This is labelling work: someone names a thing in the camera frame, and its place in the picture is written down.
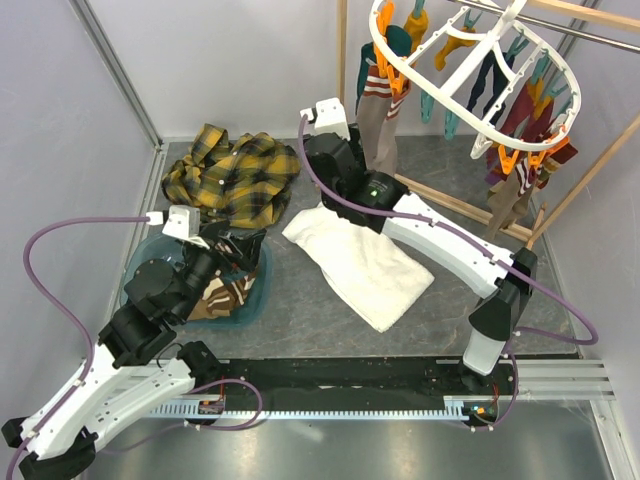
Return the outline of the brown striped sock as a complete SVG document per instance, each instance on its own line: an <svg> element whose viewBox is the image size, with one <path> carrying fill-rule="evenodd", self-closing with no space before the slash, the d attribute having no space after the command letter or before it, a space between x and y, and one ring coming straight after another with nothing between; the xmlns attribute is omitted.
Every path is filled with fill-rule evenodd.
<svg viewBox="0 0 640 480"><path fill-rule="evenodd" d="M214 278L205 288L188 317L189 321L229 317L237 306L237 297L228 284Z"/></svg>
<svg viewBox="0 0 640 480"><path fill-rule="evenodd" d="M249 273L236 273L222 277L223 286L227 291L231 309L245 304L256 277L256 271Z"/></svg>

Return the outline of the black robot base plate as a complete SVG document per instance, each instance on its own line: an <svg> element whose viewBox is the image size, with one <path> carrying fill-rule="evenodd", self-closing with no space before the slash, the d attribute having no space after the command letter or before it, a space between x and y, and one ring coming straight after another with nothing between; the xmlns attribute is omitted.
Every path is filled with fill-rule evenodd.
<svg viewBox="0 0 640 480"><path fill-rule="evenodd" d="M218 380L244 380L262 395L285 389L311 392L321 389L373 387L400 389L435 396L495 397L514 392L514 367L498 364L482 376L458 357L329 357L220 360L198 375L202 387Z"/></svg>

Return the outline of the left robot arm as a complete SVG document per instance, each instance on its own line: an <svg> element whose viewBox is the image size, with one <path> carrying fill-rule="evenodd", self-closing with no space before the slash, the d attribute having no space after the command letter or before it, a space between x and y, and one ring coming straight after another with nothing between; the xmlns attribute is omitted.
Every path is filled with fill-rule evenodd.
<svg viewBox="0 0 640 480"><path fill-rule="evenodd" d="M6 476L73 479L120 433L166 401L234 384L212 351L196 341L136 385L122 387L175 341L175 327L187 321L214 274L257 267L265 235L235 234L225 222L195 226L177 238L185 254L182 268L163 259L139 265L125 286L125 304L96 340L87 340L78 370L34 414L2 426L14 451Z"/></svg>

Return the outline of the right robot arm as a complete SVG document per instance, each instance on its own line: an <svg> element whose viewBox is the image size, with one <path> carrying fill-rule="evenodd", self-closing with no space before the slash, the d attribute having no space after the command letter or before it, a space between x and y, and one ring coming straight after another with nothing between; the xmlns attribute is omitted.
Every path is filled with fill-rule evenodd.
<svg viewBox="0 0 640 480"><path fill-rule="evenodd" d="M458 381L483 392L533 293L538 258L482 240L434 211L395 178L364 166L360 147L336 133L298 135L301 159L323 205L341 219L397 240L446 268L478 297Z"/></svg>

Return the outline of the grey sock red stripes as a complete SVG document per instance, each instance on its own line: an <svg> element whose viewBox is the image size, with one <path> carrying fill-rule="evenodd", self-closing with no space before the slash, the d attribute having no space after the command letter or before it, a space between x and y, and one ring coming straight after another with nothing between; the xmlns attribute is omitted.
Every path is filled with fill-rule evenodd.
<svg viewBox="0 0 640 480"><path fill-rule="evenodd" d="M394 93L389 79L381 76L378 67L368 67L357 105L356 122L369 170L391 177L395 175L398 166L397 124L409 92L410 84L406 82L400 93Z"/></svg>

